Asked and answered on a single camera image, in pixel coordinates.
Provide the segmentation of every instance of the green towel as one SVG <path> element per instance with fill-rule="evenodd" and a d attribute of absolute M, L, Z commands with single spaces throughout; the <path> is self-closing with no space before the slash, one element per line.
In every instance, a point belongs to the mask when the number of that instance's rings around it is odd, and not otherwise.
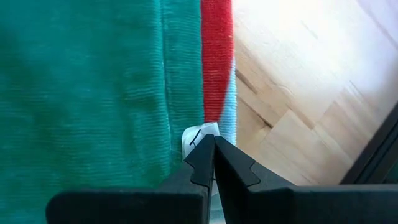
<path fill-rule="evenodd" d="M 200 1 L 0 1 L 0 223 L 73 187 L 154 187 L 203 123 Z"/>

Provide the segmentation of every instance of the red stripe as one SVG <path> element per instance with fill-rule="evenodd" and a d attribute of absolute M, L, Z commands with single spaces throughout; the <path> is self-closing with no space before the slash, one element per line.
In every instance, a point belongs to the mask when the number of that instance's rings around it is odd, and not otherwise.
<path fill-rule="evenodd" d="M 233 59 L 231 0 L 201 0 L 205 122 L 222 112 Z"/>

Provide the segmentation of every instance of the parquet floor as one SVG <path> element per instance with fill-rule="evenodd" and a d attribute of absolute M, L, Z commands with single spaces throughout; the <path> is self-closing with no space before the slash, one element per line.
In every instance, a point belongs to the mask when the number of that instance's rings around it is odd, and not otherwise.
<path fill-rule="evenodd" d="M 233 0 L 238 147 L 338 184 L 398 101 L 398 0 Z"/>

